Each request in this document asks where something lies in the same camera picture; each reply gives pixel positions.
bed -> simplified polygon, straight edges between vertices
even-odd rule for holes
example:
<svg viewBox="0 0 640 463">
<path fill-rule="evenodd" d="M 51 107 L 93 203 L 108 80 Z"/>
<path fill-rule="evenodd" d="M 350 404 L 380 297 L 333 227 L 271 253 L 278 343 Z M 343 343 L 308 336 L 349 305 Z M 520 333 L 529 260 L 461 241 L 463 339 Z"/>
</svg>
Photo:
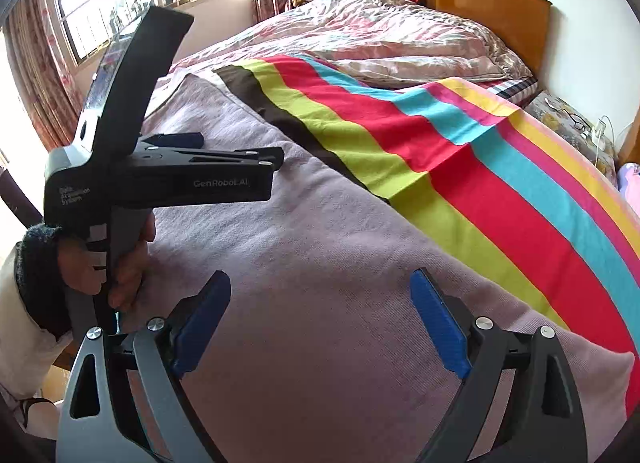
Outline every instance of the bed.
<svg viewBox="0 0 640 463">
<path fill-rule="evenodd" d="M 269 202 L 156 211 L 155 266 L 125 322 L 228 273 L 231 305 L 184 386 L 230 461 L 415 458 L 459 385 L 409 301 L 419 266 L 503 329 L 556 328 L 590 461 L 636 408 L 640 222 L 580 154 L 481 87 L 533 76 L 549 8 L 485 1 L 316 0 L 159 82 L 145 133 L 286 153 Z"/>
</svg>

magenta stripe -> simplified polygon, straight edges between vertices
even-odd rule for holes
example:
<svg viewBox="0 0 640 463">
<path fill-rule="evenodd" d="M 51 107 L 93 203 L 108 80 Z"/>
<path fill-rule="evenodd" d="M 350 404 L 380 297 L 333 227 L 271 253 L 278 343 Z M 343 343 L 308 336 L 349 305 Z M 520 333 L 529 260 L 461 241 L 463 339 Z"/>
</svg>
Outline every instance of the magenta stripe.
<svg viewBox="0 0 640 463">
<path fill-rule="evenodd" d="M 505 141 L 510 143 L 516 150 L 520 151 L 540 167 L 540 169 L 546 172 L 552 180 L 564 188 L 565 191 L 569 193 L 569 196 L 591 216 L 594 223 L 596 223 L 597 227 L 609 238 L 609 241 L 611 241 L 620 258 L 625 262 L 626 267 L 636 280 L 636 284 L 640 286 L 640 263 L 638 263 L 636 252 L 622 231 L 617 227 L 609 214 L 607 214 L 606 210 L 602 208 L 589 191 L 587 191 L 578 180 L 571 176 L 569 172 L 558 165 L 552 157 L 548 156 L 545 151 L 541 150 L 529 141 L 526 136 L 521 135 L 514 129 L 509 119 L 504 119 L 504 122 L 496 126 L 496 128 Z"/>
<path fill-rule="evenodd" d="M 504 117 L 497 117 L 491 113 L 479 108 L 475 104 L 472 104 L 468 100 L 462 98 L 455 91 L 450 90 L 448 87 L 440 84 L 439 82 L 431 82 L 425 84 L 424 88 L 431 93 L 431 96 L 437 98 L 440 102 L 457 106 L 460 110 L 464 111 L 470 118 L 473 118 L 479 124 L 484 126 L 492 126 L 500 122 Z"/>
</svg>

headboard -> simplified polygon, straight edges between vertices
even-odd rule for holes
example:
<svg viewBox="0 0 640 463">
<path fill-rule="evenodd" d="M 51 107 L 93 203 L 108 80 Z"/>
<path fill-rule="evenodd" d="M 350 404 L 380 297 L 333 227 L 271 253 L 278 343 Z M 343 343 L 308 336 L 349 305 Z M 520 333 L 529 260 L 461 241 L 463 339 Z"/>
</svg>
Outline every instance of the headboard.
<svg viewBox="0 0 640 463">
<path fill-rule="evenodd" d="M 534 73 L 540 72 L 551 2 L 547 0 L 424 0 L 429 8 L 471 19 L 500 37 Z"/>
</svg>

silver screw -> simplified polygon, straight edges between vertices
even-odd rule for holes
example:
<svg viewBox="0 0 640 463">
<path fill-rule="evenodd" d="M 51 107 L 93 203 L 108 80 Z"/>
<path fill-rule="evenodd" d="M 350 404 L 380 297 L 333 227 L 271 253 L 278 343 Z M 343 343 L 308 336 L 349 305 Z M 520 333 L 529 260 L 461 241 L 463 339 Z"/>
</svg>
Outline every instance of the silver screw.
<svg viewBox="0 0 640 463">
<path fill-rule="evenodd" d="M 478 317 L 476 319 L 476 326 L 478 326 L 479 329 L 491 329 L 494 327 L 494 321 L 488 317 Z"/>
<path fill-rule="evenodd" d="M 546 338 L 553 338 L 556 336 L 556 332 L 551 326 L 543 326 L 540 328 L 540 334 Z"/>
<path fill-rule="evenodd" d="M 96 340 L 102 335 L 102 328 L 100 326 L 94 326 L 86 332 L 86 337 L 90 340 Z"/>
<path fill-rule="evenodd" d="M 146 323 L 146 328 L 149 331 L 160 331 L 162 328 L 164 328 L 164 319 L 161 317 L 154 317 Z"/>
</svg>

finger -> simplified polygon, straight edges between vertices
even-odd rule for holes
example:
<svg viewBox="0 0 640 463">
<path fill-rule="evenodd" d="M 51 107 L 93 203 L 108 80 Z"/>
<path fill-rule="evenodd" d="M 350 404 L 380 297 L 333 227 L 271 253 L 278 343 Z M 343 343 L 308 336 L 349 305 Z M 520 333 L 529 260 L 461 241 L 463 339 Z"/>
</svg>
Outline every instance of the finger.
<svg viewBox="0 0 640 463">
<path fill-rule="evenodd" d="M 136 300 L 141 282 L 142 273 L 140 272 L 126 283 L 112 287 L 108 297 L 109 306 L 119 311 L 129 311 Z"/>
<path fill-rule="evenodd" d="M 146 268 L 148 264 L 146 241 L 138 241 L 135 248 L 123 255 L 116 267 L 115 279 L 118 283 L 126 283 Z"/>
<path fill-rule="evenodd" d="M 140 240 L 152 243 L 154 239 L 156 239 L 156 215 L 151 212 L 146 218 L 145 225 L 142 227 Z"/>
<path fill-rule="evenodd" d="M 66 286 L 97 295 L 102 287 L 102 273 L 93 267 L 91 253 L 84 243 L 73 237 L 63 237 L 58 242 L 58 268 Z"/>
</svg>

